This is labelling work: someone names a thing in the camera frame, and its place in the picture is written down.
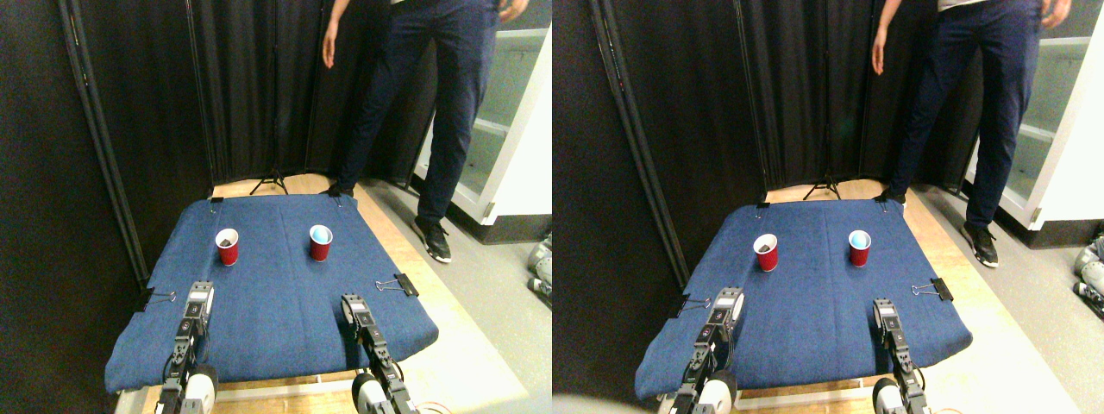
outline person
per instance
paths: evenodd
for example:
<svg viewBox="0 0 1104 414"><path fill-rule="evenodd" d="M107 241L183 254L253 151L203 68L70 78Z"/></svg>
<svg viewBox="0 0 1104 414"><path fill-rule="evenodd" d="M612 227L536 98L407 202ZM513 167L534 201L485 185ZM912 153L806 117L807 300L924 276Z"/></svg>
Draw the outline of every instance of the person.
<svg viewBox="0 0 1104 414"><path fill-rule="evenodd" d="M901 0L887 0L882 9L871 52L879 75L884 70L890 22L900 4ZM938 0L940 14L906 123L901 157L889 188L875 198L904 204L904 193L920 164L935 116L980 47L985 88L978 127L980 144L974 191L960 232L974 256L988 267L998 264L988 226L1008 181L1020 118L1031 96L1040 26L1054 28L1070 12L1070 0L1054 0L1053 9L1051 6L1051 0Z"/></svg>
<svg viewBox="0 0 1104 414"><path fill-rule="evenodd" d="M528 0L391 0L391 18L382 57L352 127L337 182L323 193L352 195L368 152L395 94L410 77L422 52L437 43L437 103L429 169L411 227L431 257L452 262L440 220L456 191L471 141L471 126L482 102L495 53L496 26L516 19ZM322 61L333 67L341 14L349 0L336 0L322 40Z"/></svg>

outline black cable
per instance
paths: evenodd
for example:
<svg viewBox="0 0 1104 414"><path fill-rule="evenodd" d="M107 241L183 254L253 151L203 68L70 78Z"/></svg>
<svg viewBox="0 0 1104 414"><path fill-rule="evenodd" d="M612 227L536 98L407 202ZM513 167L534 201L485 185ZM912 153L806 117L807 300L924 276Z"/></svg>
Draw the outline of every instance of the black cable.
<svg viewBox="0 0 1104 414"><path fill-rule="evenodd" d="M169 368L169 361L172 361L172 354L171 353L169 354L169 357L164 358L164 364L161 365L161 382L164 382L166 376L168 376L168 374L164 373L164 370Z"/></svg>

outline shelf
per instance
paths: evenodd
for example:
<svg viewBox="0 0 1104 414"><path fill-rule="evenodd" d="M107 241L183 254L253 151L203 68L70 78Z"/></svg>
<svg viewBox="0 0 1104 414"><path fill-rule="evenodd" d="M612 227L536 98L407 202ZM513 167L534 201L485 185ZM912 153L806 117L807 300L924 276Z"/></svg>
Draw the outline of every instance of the shelf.
<svg viewBox="0 0 1104 414"><path fill-rule="evenodd" d="M487 132L497 135L499 137L506 137L510 132L510 127L501 124L496 124L487 119L476 118L475 127Z"/></svg>
<svg viewBox="0 0 1104 414"><path fill-rule="evenodd" d="M1084 60L1091 38L1058 38L1039 41L1039 59Z"/></svg>
<svg viewBox="0 0 1104 414"><path fill-rule="evenodd" d="M1084 38L1055 38L1055 39L1042 39L1042 40L1040 40L1040 41L1039 41L1039 45L1040 45L1040 46L1043 46L1043 47L1053 47L1053 46L1072 46L1072 45L1082 45L1082 46L1087 46L1087 45L1089 45L1089 40L1090 40L1090 39L1092 39L1092 38L1090 38L1090 36L1084 36Z"/></svg>
<svg viewBox="0 0 1104 414"><path fill-rule="evenodd" d="M549 33L548 29L528 29L528 30L500 30L495 34L497 39L508 39L508 38L540 38L544 39L544 35Z"/></svg>
<svg viewBox="0 0 1104 414"><path fill-rule="evenodd" d="M1043 142L1054 141L1054 132L1042 128L1032 127L1027 124L1020 125L1020 134L1023 135L1025 137L1034 138Z"/></svg>

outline jeans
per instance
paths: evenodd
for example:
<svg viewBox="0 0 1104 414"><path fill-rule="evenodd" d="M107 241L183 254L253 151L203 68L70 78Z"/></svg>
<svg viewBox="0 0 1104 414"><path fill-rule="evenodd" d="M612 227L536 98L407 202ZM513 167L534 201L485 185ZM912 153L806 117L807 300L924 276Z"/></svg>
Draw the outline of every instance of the jeans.
<svg viewBox="0 0 1104 414"><path fill-rule="evenodd" d="M992 222L1012 168L1020 119L1031 97L1039 57L1040 8L1038 0L987 0L940 12L890 181L891 193L907 190L947 93L958 84L980 46L985 93L966 224L984 227Z"/></svg>
<svg viewBox="0 0 1104 414"><path fill-rule="evenodd" d="M417 215L432 223L445 216L467 160L471 126L490 73L497 6L495 0L405 0L392 6L382 57L353 124L338 187L351 189L357 183L395 94L433 39L437 43L437 112Z"/></svg>

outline red plastic cup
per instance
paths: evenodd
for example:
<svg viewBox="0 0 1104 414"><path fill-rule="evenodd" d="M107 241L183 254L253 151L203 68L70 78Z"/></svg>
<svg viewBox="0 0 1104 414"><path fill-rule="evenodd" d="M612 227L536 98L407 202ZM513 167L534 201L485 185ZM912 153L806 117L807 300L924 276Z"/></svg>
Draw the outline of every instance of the red plastic cup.
<svg viewBox="0 0 1104 414"><path fill-rule="evenodd" d="M214 235L214 245L219 247L219 258L222 264L233 266L237 263L237 231L223 229Z"/></svg>
<svg viewBox="0 0 1104 414"><path fill-rule="evenodd" d="M755 240L752 245L755 255L758 256L760 267L763 272L774 270L778 266L778 237L774 234L764 234Z"/></svg>
<svg viewBox="0 0 1104 414"><path fill-rule="evenodd" d="M870 256L870 234L856 230L847 236L847 241L851 245L851 264L857 267L866 266Z"/></svg>
<svg viewBox="0 0 1104 414"><path fill-rule="evenodd" d="M315 224L310 227L310 258L315 262L325 262L330 254L330 243L333 242L333 232L330 227Z"/></svg>

